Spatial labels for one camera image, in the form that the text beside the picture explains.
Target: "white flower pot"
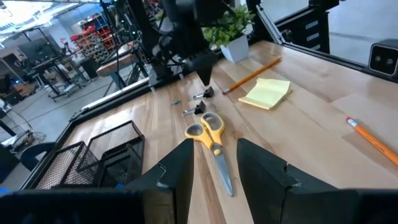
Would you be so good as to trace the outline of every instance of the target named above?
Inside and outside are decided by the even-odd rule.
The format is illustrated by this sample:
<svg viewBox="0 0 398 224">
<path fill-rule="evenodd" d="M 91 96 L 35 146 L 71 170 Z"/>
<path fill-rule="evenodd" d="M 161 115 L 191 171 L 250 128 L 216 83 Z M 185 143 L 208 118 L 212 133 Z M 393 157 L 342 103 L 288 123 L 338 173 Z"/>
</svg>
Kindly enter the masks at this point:
<svg viewBox="0 0 398 224">
<path fill-rule="evenodd" d="M 221 45 L 221 51 L 230 62 L 238 62 L 249 56 L 249 43 L 246 35 L 231 41 L 226 47 Z"/>
</svg>

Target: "potted plant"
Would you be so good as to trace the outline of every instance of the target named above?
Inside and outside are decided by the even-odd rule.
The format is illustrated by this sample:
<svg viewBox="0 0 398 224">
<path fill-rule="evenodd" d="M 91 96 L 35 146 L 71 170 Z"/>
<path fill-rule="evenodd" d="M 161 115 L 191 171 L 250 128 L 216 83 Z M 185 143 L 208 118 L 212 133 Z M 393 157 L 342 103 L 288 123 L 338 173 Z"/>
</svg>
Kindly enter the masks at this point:
<svg viewBox="0 0 398 224">
<path fill-rule="evenodd" d="M 218 20 L 217 26 L 204 29 L 205 39 L 217 47 L 221 47 L 225 58 L 230 62 L 238 62 L 249 56 L 248 38 L 244 30 L 254 14 L 248 11 L 246 6 L 231 8 Z"/>
</svg>

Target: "black mesh organizer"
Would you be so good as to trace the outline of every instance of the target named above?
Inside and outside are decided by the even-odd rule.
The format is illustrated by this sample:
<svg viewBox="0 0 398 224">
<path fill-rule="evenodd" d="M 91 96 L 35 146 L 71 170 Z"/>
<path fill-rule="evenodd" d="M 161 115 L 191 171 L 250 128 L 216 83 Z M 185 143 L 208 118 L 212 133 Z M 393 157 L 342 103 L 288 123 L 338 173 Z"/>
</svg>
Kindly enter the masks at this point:
<svg viewBox="0 0 398 224">
<path fill-rule="evenodd" d="M 35 189 L 115 187 L 142 173 L 144 136 L 126 122 L 90 140 L 55 152 L 35 181 Z"/>
<path fill-rule="evenodd" d="M 95 157 L 100 160 L 124 149 L 127 144 L 135 145 L 140 142 L 144 142 L 144 136 L 138 130 L 134 122 L 128 121 L 93 137 L 88 143 L 88 148 Z M 142 157 L 142 149 L 137 149 L 137 154 L 140 157 Z M 81 161 L 78 169 L 86 169 L 89 166 L 95 166 L 95 163 L 95 161 L 90 160 L 90 157 L 87 157 L 87 160 Z"/>
<path fill-rule="evenodd" d="M 141 176 L 142 159 L 130 144 L 119 152 L 107 156 L 99 165 L 99 187 L 126 185 Z"/>
<path fill-rule="evenodd" d="M 83 160 L 97 164 L 77 171 L 77 165 Z M 86 185 L 92 184 L 98 168 L 98 160 L 81 141 L 64 149 L 58 150 L 54 155 L 52 163 L 47 164 L 45 173 L 34 184 L 36 189 L 51 189 L 63 185 Z"/>
</svg>

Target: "scissor blade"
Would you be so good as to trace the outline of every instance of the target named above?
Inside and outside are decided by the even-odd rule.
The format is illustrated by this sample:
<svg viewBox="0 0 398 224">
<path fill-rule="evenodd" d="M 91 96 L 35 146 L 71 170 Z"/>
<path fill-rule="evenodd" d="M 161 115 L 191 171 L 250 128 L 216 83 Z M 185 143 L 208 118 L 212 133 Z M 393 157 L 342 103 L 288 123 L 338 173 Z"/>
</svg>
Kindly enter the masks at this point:
<svg viewBox="0 0 398 224">
<path fill-rule="evenodd" d="M 229 171 L 228 166 L 226 165 L 225 157 L 222 154 L 215 157 L 218 166 L 218 172 L 220 174 L 221 180 L 224 183 L 224 188 L 227 194 L 232 197 L 234 192 L 232 190 L 231 178 L 229 177 Z"/>
</svg>

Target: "wooden tabletop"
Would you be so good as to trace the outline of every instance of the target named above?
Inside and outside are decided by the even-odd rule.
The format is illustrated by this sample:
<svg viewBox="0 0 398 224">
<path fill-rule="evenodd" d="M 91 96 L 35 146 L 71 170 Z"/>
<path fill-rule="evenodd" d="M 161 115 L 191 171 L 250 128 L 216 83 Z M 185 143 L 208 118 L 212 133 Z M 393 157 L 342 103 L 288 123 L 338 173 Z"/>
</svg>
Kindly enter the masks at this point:
<svg viewBox="0 0 398 224">
<path fill-rule="evenodd" d="M 128 44 L 122 45 L 119 50 L 118 54 L 121 55 L 125 53 L 126 51 L 130 50 L 132 48 L 131 46 L 132 42 L 129 42 Z M 118 63 L 116 61 L 116 53 L 113 53 L 112 58 L 115 58 L 115 60 L 100 66 L 100 68 L 97 69 L 97 74 L 101 77 L 105 77 L 109 75 L 111 72 L 114 72 L 118 69 Z M 132 61 L 137 60 L 137 55 L 136 54 L 127 54 L 125 56 L 119 57 L 119 68 L 122 66 L 125 66 Z"/>
<path fill-rule="evenodd" d="M 292 82 L 292 93 L 278 107 L 267 111 L 238 101 L 255 85 L 255 79 L 221 94 L 280 55 L 279 64 L 259 75 Z M 239 138 L 338 188 L 398 188 L 398 167 L 345 121 L 347 116 L 357 119 L 396 150 L 397 84 L 269 42 L 251 46 L 249 58 L 242 62 L 221 60 L 211 77 L 215 96 L 205 100 L 206 109 L 225 121 L 222 140 L 235 196 L 227 195 L 213 156 L 196 142 L 190 224 L 252 223 L 236 162 Z M 146 137 L 145 172 L 185 139 L 188 125 L 200 121 L 200 115 L 182 116 L 182 111 L 194 107 L 199 101 L 192 96 L 204 89 L 196 74 L 189 75 L 80 124 L 65 146 L 81 140 L 88 143 L 93 136 L 132 119 Z M 171 106 L 174 99 L 181 103 Z"/>
<path fill-rule="evenodd" d="M 72 59 L 76 54 L 80 54 L 82 52 L 83 52 L 83 49 L 75 50 L 71 54 L 62 57 L 62 62 L 67 62 L 68 60 Z"/>
</svg>

